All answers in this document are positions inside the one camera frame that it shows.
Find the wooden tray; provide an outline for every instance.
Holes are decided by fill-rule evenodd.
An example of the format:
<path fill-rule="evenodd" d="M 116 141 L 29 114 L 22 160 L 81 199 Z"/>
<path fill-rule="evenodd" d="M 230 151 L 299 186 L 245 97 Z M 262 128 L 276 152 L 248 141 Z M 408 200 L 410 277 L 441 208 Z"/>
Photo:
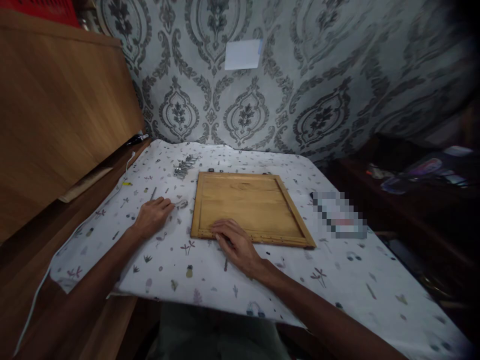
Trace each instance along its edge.
<path fill-rule="evenodd" d="M 254 243 L 316 247 L 278 175 L 200 172 L 191 237 L 214 239 L 219 219 L 234 219 Z"/>

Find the white paper note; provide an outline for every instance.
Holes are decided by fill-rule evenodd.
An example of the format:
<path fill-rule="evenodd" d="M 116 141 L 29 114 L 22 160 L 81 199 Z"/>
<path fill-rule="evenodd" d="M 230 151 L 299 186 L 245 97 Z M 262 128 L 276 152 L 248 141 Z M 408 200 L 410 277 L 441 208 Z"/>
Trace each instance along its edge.
<path fill-rule="evenodd" d="M 261 52 L 262 39 L 227 42 L 225 70 L 256 69 Z"/>

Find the left hand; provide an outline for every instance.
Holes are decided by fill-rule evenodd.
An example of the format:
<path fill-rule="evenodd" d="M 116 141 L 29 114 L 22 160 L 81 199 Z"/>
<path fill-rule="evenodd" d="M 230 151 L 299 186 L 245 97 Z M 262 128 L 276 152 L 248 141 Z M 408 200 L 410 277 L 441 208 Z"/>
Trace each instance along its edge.
<path fill-rule="evenodd" d="M 150 239 L 164 225 L 175 205 L 169 198 L 147 201 L 141 208 L 131 228 L 144 240 Z"/>

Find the cable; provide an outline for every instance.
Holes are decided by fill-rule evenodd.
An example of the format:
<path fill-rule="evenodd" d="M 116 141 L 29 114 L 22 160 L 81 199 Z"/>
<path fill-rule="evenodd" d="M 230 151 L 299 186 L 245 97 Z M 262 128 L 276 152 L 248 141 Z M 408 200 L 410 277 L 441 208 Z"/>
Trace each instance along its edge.
<path fill-rule="evenodd" d="M 126 165 L 125 165 L 125 175 L 127 175 L 127 171 L 129 170 L 129 162 L 130 162 L 130 160 L 132 160 L 132 159 L 134 158 L 134 156 L 135 156 L 135 152 L 133 151 L 133 152 L 131 153 L 130 159 L 128 159 L 128 161 L 126 162 Z M 117 195 L 117 194 L 119 193 L 119 191 L 120 191 L 121 189 L 122 189 L 122 185 L 120 185 L 120 187 L 118 188 L 118 190 L 117 190 L 112 196 L 110 196 L 110 198 L 109 198 L 107 201 L 105 201 L 105 202 L 103 203 L 103 206 L 102 206 L 101 209 L 103 209 L 103 208 L 109 203 L 109 201 L 110 201 L 115 195 Z M 36 289 L 35 295 L 33 296 L 33 300 L 32 300 L 32 302 L 31 302 L 31 307 L 30 307 L 30 312 L 28 313 L 28 317 L 26 318 L 25 325 L 24 325 L 23 330 L 22 330 L 22 332 L 21 332 L 21 334 L 20 334 L 20 338 L 18 339 L 18 342 L 17 342 L 17 344 L 16 344 L 15 353 L 13 354 L 13 356 L 16 356 L 17 353 L 18 353 L 19 350 L 20 350 L 20 344 L 22 343 L 22 340 L 24 339 L 25 333 L 27 332 L 27 329 L 28 329 L 29 324 L 30 324 L 30 320 L 32 319 L 32 315 L 33 315 L 33 313 L 34 313 L 35 303 L 37 302 L 37 297 L 38 297 L 38 295 L 39 295 L 40 289 L 42 288 L 45 280 L 47 279 L 47 276 L 48 276 L 49 273 L 50 273 L 50 269 L 52 268 L 52 262 L 54 261 L 55 256 L 57 256 L 57 254 L 60 253 L 60 252 L 63 250 L 63 248 L 65 247 L 65 245 L 67 245 L 67 244 L 70 242 L 70 240 L 71 240 L 72 237 L 77 233 L 77 231 L 78 231 L 84 224 L 86 224 L 88 221 L 90 221 L 90 219 L 91 219 L 94 215 L 95 215 L 95 212 L 92 213 L 92 214 L 91 214 L 85 221 L 83 221 L 79 226 L 77 226 L 76 229 L 75 229 L 75 231 L 70 235 L 70 237 L 67 239 L 67 241 L 65 241 L 65 242 L 63 243 L 63 245 L 57 250 L 57 252 L 55 253 L 55 255 L 53 255 L 53 257 L 51 258 L 50 264 L 48 264 L 48 269 L 46 270 L 45 275 L 43 276 L 43 279 L 41 280 L 40 285 L 39 285 L 38 288 Z"/>

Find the hand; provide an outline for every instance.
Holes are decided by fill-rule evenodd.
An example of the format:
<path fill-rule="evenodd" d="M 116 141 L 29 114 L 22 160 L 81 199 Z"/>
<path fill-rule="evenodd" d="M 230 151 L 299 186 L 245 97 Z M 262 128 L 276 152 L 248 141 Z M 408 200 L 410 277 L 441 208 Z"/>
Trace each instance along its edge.
<path fill-rule="evenodd" d="M 156 200 L 147 201 L 141 206 L 131 228 L 142 239 L 150 239 L 165 225 L 165 221 L 173 209 L 175 209 L 175 205 L 168 198 L 159 197 Z"/>
<path fill-rule="evenodd" d="M 259 279 L 267 268 L 255 250 L 250 236 L 233 219 L 217 220 L 211 228 L 218 244 L 232 264 L 250 278 Z"/>

